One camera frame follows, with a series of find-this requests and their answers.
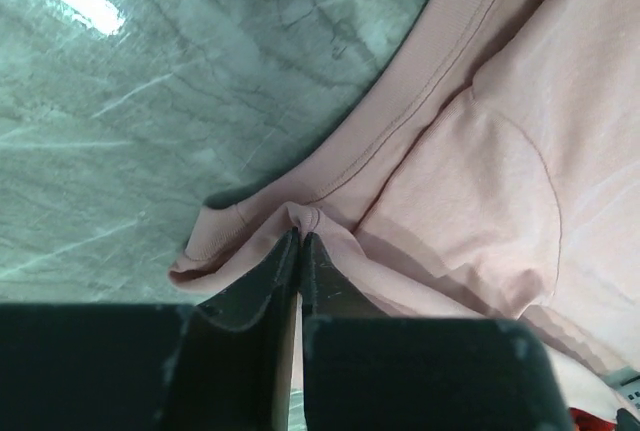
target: stitching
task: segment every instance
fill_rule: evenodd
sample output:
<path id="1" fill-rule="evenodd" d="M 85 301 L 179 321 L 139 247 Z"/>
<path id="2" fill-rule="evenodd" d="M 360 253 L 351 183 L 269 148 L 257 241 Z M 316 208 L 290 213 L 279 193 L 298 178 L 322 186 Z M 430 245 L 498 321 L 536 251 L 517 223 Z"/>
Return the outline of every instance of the stitching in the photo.
<path id="1" fill-rule="evenodd" d="M 422 131 L 422 132 L 420 132 L 418 134 L 418 136 L 416 137 L 415 142 L 409 148 L 409 151 L 407 152 L 407 155 L 406 155 L 405 159 L 403 159 L 400 162 L 400 164 L 398 164 L 394 168 L 394 170 L 391 172 L 389 177 L 387 179 L 385 179 L 384 184 L 380 188 L 380 191 L 376 195 L 375 199 L 373 200 L 373 202 L 371 203 L 369 208 L 367 208 L 366 212 L 364 213 L 364 215 L 362 216 L 362 218 L 360 219 L 360 221 L 356 225 L 356 229 L 360 229 L 361 227 L 365 226 L 365 224 L 367 222 L 367 218 L 369 218 L 369 216 L 372 213 L 374 213 L 380 207 L 380 204 L 381 204 L 380 203 L 380 198 L 384 194 L 384 191 L 387 189 L 387 186 L 389 186 L 389 183 L 391 183 L 393 181 L 393 178 L 395 178 L 397 175 L 402 173 L 402 171 L 407 166 L 409 166 L 409 159 L 410 159 L 409 155 L 413 152 L 413 150 L 416 149 L 418 146 L 420 146 L 420 143 L 427 141 L 430 136 L 432 136 L 436 131 L 438 131 L 438 129 L 440 129 L 441 126 L 443 126 L 443 123 L 447 122 L 449 117 L 453 116 L 457 112 L 458 112 L 458 110 L 455 109 L 453 106 L 451 106 L 451 105 L 448 106 L 447 109 L 444 110 L 444 112 L 442 112 L 439 116 L 436 117 L 434 122 L 432 124 L 430 124 L 427 127 L 427 129 L 425 129 L 424 131 Z"/>
<path id="2" fill-rule="evenodd" d="M 495 3 L 496 0 L 492 0 L 491 4 L 487 7 L 484 16 L 481 18 L 480 22 L 478 23 L 478 26 L 476 27 L 476 30 L 471 34 L 471 36 L 469 36 L 469 38 L 467 39 L 467 43 L 468 44 L 473 37 L 477 34 L 480 26 L 482 25 L 482 23 L 484 22 L 484 19 L 486 18 L 487 14 L 489 13 L 489 11 L 491 10 L 493 3 Z M 427 83 L 422 87 L 422 89 L 418 92 L 418 95 L 414 98 L 414 100 L 402 111 L 402 113 L 396 117 L 391 123 L 389 123 L 389 125 L 384 129 L 384 131 L 378 135 L 378 137 L 375 139 L 375 141 L 370 144 L 367 149 L 364 151 L 364 153 L 362 153 L 358 158 L 356 158 L 356 160 L 351 163 L 342 173 L 340 173 L 340 175 L 334 179 L 331 183 L 327 184 L 326 186 L 324 186 L 323 188 L 320 189 L 319 193 L 321 196 L 317 197 L 315 200 L 306 202 L 304 204 L 314 204 L 317 203 L 318 201 L 321 201 L 323 199 L 325 199 L 326 197 L 328 197 L 329 195 L 331 195 L 332 193 L 336 192 L 337 190 L 339 190 L 341 187 L 343 187 L 344 185 L 346 185 L 351 179 L 353 179 L 354 177 L 356 177 L 358 175 L 358 173 L 360 173 L 362 171 L 362 169 L 364 169 L 364 167 L 366 166 L 366 164 L 376 155 L 376 153 L 380 150 L 380 148 L 391 138 L 391 136 L 393 136 L 393 134 L 400 129 L 409 119 L 411 119 L 420 109 L 420 107 L 422 106 L 422 104 L 424 104 L 424 102 L 429 99 L 429 97 L 433 94 L 433 91 L 435 90 L 436 86 L 442 81 L 442 79 L 444 78 L 444 76 L 447 74 L 447 72 L 453 67 L 453 65 L 455 64 L 455 62 L 457 61 L 457 59 L 460 57 L 460 55 L 462 54 L 462 52 L 466 49 L 466 45 L 463 46 L 462 48 L 458 49 L 459 44 L 462 42 L 462 40 L 464 39 L 466 33 L 469 31 L 469 29 L 472 26 L 472 23 L 474 22 L 475 18 L 480 14 L 481 9 L 483 8 L 483 5 L 486 3 L 486 0 L 481 0 L 480 4 L 478 5 L 478 7 L 476 8 L 476 11 L 473 13 L 473 15 L 471 16 L 471 18 L 469 19 L 467 25 L 465 26 L 465 28 L 463 29 L 460 37 L 456 40 L 456 42 L 454 43 L 451 51 L 449 51 L 449 53 L 443 58 L 443 60 L 441 61 L 441 63 L 438 65 L 438 67 L 436 68 L 436 70 L 433 72 L 433 74 L 431 75 L 431 77 L 429 78 L 429 80 L 427 81 Z M 446 71 L 442 74 L 441 70 L 443 67 L 446 66 L 447 61 L 451 58 L 451 56 L 455 53 L 458 52 L 458 55 L 455 57 L 455 59 L 449 64 L 449 67 L 446 69 Z M 439 77 L 437 78 L 437 81 L 435 82 L 435 85 L 431 88 L 431 91 L 429 91 L 427 93 L 426 96 L 421 98 L 421 95 L 425 92 L 425 90 L 427 88 L 429 88 L 432 83 L 434 82 L 434 79 L 436 79 L 436 77 L 439 75 Z M 351 176 L 349 176 L 349 178 L 347 178 L 347 180 L 345 180 L 345 182 L 337 185 L 335 188 L 328 190 L 327 188 L 331 188 L 332 186 L 336 185 L 337 182 L 339 182 L 341 179 L 344 178 L 345 175 L 349 174 L 349 172 L 354 168 L 357 167 L 358 164 L 360 164 L 360 162 L 362 161 L 362 159 L 365 158 L 366 161 L 365 163 L 360 167 L 360 169 L 358 169 L 355 173 L 353 173 Z"/>
<path id="3" fill-rule="evenodd" d="M 547 298 L 547 304 L 550 304 L 553 301 L 553 299 L 555 298 L 556 291 L 558 289 L 558 281 L 560 279 L 560 261 L 561 261 L 561 258 L 562 258 L 562 237 L 563 237 L 563 232 L 564 232 L 564 225 L 563 225 L 563 220 L 562 220 L 562 209 L 560 208 L 560 199 L 558 198 L 558 191 L 556 190 L 556 187 L 553 184 L 553 180 L 551 179 L 551 173 L 549 172 L 549 167 L 547 165 L 547 162 L 544 159 L 544 156 L 542 155 L 542 152 L 540 151 L 540 149 L 538 148 L 536 143 L 533 141 L 533 139 L 531 139 L 531 137 L 526 133 L 526 131 L 524 129 L 522 129 L 517 123 L 512 121 L 509 117 L 504 115 L 502 113 L 502 111 L 500 111 L 498 109 L 495 109 L 495 108 L 493 108 L 491 106 L 488 106 L 486 103 L 483 103 L 482 105 L 480 105 L 480 103 L 476 100 L 473 87 L 470 88 L 470 93 L 471 93 L 471 99 L 472 99 L 473 103 L 475 104 L 474 107 L 476 109 L 478 109 L 478 110 L 481 110 L 483 108 L 490 109 L 499 118 L 502 118 L 502 120 L 504 120 L 506 123 L 511 125 L 511 127 L 513 127 L 515 130 L 517 130 L 520 133 L 520 135 L 524 138 L 524 140 L 527 143 L 529 143 L 531 148 L 535 151 L 536 155 L 540 159 L 540 163 L 542 164 L 542 168 L 544 169 L 545 175 L 547 177 L 547 181 L 549 183 L 549 187 L 551 188 L 551 192 L 553 194 L 553 199 L 555 201 L 556 209 L 558 211 L 558 227 L 559 227 L 559 230 L 558 230 L 558 257 L 556 259 L 555 283 L 553 285 L 553 291 L 551 292 L 551 295 Z"/>
<path id="4" fill-rule="evenodd" d="M 469 21 L 468 21 L 467 25 L 465 26 L 465 28 L 463 29 L 460 37 L 454 43 L 451 51 L 449 51 L 449 53 L 443 58 L 441 63 L 438 65 L 436 70 L 433 72 L 433 74 L 431 75 L 431 77 L 429 78 L 427 83 L 418 92 L 417 96 L 413 99 L 413 101 L 402 111 L 402 113 L 399 116 L 397 116 L 391 123 L 389 123 L 389 125 L 384 129 L 384 131 L 381 134 L 378 135 L 378 137 L 374 140 L 374 142 L 372 144 L 370 144 L 367 147 L 367 149 L 365 149 L 365 151 L 358 158 L 356 158 L 356 160 L 353 163 L 351 163 L 342 173 L 340 173 L 340 175 L 337 178 L 335 178 L 329 184 L 327 184 L 326 186 L 321 188 L 319 190 L 319 192 L 316 194 L 315 199 L 312 199 L 311 201 L 305 201 L 304 203 L 302 203 L 303 205 L 309 205 L 309 204 L 318 203 L 319 201 L 322 201 L 323 199 L 327 198 L 328 196 L 330 196 L 331 194 L 335 193 L 336 191 L 338 191 L 339 189 L 344 187 L 346 184 L 348 184 L 349 181 L 351 181 L 353 178 L 355 178 L 364 169 L 364 167 L 367 165 L 367 163 L 369 163 L 371 161 L 371 159 L 373 159 L 373 157 L 380 150 L 380 148 L 382 148 L 382 146 L 384 146 L 384 144 L 395 134 L 395 132 L 398 131 L 398 129 L 400 129 L 407 121 L 409 121 L 418 112 L 418 110 L 420 109 L 422 104 L 424 104 L 424 102 L 427 99 L 429 99 L 431 94 L 433 94 L 433 91 L 435 90 L 437 84 L 440 83 L 440 81 L 442 81 L 442 79 L 444 78 L 446 73 L 453 67 L 453 65 L 456 63 L 457 59 L 460 57 L 462 52 L 466 49 L 466 44 L 468 44 L 473 39 L 473 37 L 478 33 L 478 30 L 480 29 L 480 26 L 482 25 L 482 23 L 486 19 L 487 14 L 489 14 L 489 11 L 491 11 L 491 9 L 493 7 L 493 4 L 495 3 L 496 0 L 492 0 L 490 5 L 486 8 L 486 10 L 484 12 L 484 15 L 482 16 L 482 18 L 480 19 L 480 22 L 478 23 L 478 25 L 476 27 L 476 30 L 471 34 L 471 36 L 468 37 L 467 43 L 465 44 L 465 46 L 463 46 L 462 48 L 458 49 L 459 44 L 463 41 L 463 39 L 465 37 L 465 34 L 469 31 L 469 29 L 471 29 L 475 18 L 480 14 L 482 8 L 486 4 L 486 1 L 487 0 L 481 0 L 480 1 L 480 3 L 478 4 L 478 7 L 476 8 L 475 12 L 471 16 L 471 18 L 469 18 Z M 451 58 L 451 56 L 456 51 L 458 52 L 458 55 L 449 64 L 449 67 L 446 69 L 446 71 L 444 73 L 442 73 L 437 78 L 437 81 L 435 82 L 435 85 L 432 87 L 431 91 L 428 92 L 426 96 L 421 98 L 421 95 L 425 92 L 425 90 L 427 88 L 429 88 L 429 86 L 431 86 L 431 84 L 434 82 L 434 79 L 436 79 L 436 76 L 438 76 L 438 74 L 441 72 L 442 68 L 444 68 L 446 66 L 447 61 Z M 362 166 L 360 166 L 360 169 L 358 169 L 353 174 L 351 174 L 347 179 L 344 180 L 344 182 L 336 185 L 336 183 L 338 183 L 346 175 L 348 175 L 353 168 L 357 167 L 362 162 L 363 159 L 365 159 L 365 162 L 362 164 Z M 237 205 L 234 205 L 234 206 L 236 208 L 236 213 L 238 214 L 238 216 L 240 217 L 240 220 L 243 223 L 243 226 L 241 228 L 233 231 L 232 233 L 230 233 L 230 235 L 228 236 L 229 240 L 227 241 L 227 244 L 223 245 L 223 246 L 220 246 L 217 249 L 213 249 L 210 253 L 208 253 L 207 255 L 205 255 L 201 259 L 191 258 L 187 254 L 187 252 L 185 251 L 183 254 L 184 254 L 184 256 L 186 258 L 190 259 L 191 261 L 197 262 L 197 263 L 209 261 L 209 260 L 211 260 L 211 258 L 214 255 L 220 253 L 225 248 L 227 248 L 229 246 L 229 243 L 231 242 L 231 240 L 236 238 L 239 234 L 247 231 L 248 223 L 246 223 L 244 217 L 240 214 L 240 211 L 238 210 Z"/>

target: pink fabric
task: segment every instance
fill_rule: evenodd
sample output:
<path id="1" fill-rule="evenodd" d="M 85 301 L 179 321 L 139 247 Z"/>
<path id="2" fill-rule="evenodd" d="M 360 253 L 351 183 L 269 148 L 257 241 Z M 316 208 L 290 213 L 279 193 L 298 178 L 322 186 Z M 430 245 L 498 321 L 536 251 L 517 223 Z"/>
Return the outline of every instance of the pink fabric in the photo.
<path id="1" fill-rule="evenodd" d="M 221 291 L 297 225 L 390 314 L 526 321 L 567 404 L 613 420 L 598 376 L 640 370 L 639 64 L 640 0 L 431 0 L 316 153 L 202 210 L 170 278 Z"/>

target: black object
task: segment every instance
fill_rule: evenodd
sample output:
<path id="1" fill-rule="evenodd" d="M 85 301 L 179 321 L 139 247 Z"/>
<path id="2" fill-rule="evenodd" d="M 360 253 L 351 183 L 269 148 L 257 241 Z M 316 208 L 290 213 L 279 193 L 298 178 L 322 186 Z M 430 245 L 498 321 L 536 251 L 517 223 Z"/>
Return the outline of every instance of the black object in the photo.
<path id="1" fill-rule="evenodd" d="M 640 431 L 640 421 L 638 421 L 629 411 L 626 409 L 619 409 L 616 416 L 618 426 L 616 431 Z"/>
<path id="2" fill-rule="evenodd" d="M 0 430 L 286 429 L 298 291 L 309 431 L 573 430 L 525 327 L 389 318 L 297 230 L 198 307 L 0 306 Z"/>

